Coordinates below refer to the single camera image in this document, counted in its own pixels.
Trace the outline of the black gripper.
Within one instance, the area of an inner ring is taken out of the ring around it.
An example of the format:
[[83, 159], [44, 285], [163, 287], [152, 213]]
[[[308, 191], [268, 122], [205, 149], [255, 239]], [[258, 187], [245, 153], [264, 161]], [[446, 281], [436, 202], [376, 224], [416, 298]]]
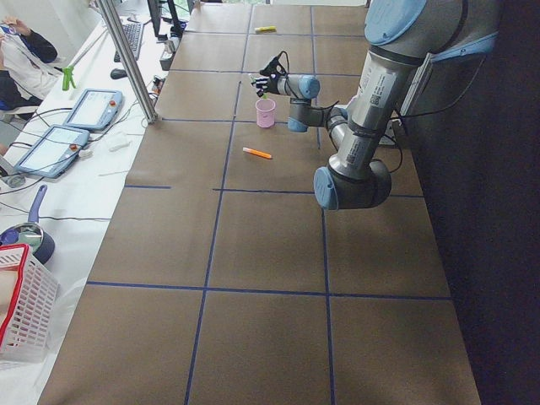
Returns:
[[264, 87], [264, 88], [255, 88], [256, 95], [260, 99], [266, 99], [267, 93], [279, 95], [280, 91], [278, 89], [279, 84], [279, 76], [276, 76], [275, 74], [267, 77], [256, 77], [251, 75], [251, 85], [253, 87]]

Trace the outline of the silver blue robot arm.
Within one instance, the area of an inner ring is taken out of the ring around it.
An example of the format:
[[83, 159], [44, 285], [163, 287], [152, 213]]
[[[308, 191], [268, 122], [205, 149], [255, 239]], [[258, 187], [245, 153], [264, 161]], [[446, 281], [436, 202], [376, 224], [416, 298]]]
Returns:
[[274, 57], [251, 79], [258, 96], [289, 97], [288, 128], [324, 127], [337, 152], [317, 169], [313, 187], [326, 210], [374, 208], [392, 189], [374, 153], [408, 80], [428, 56], [487, 54], [498, 33], [501, 1], [374, 1], [364, 23], [370, 47], [356, 95], [347, 105], [314, 107], [320, 83], [289, 73]]

